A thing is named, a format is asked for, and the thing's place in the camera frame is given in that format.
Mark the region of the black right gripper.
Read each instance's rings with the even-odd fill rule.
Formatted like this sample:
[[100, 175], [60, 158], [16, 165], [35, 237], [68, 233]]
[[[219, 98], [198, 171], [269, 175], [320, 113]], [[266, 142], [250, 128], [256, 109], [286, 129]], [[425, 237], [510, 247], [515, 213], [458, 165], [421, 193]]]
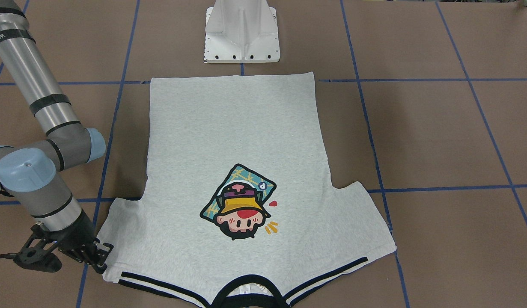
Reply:
[[70, 226], [60, 231], [45, 230], [34, 224], [32, 234], [13, 257], [13, 262], [27, 270], [54, 273], [62, 268], [55, 250], [81, 264], [91, 266], [98, 274], [107, 269], [106, 260], [113, 251], [110, 243], [99, 243], [95, 229], [85, 212]]

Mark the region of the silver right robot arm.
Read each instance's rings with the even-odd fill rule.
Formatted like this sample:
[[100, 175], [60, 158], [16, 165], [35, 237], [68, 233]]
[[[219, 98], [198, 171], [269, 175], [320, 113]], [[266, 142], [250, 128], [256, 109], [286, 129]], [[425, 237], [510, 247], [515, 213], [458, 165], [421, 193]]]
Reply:
[[102, 274], [114, 247], [97, 239], [91, 219], [60, 172], [101, 158], [105, 139], [75, 114], [13, 0], [0, 0], [0, 58], [45, 133], [44, 140], [28, 145], [0, 145], [0, 194], [17, 199], [35, 220], [23, 247], [0, 254], [0, 259], [54, 273], [62, 267], [54, 253], [58, 250]]

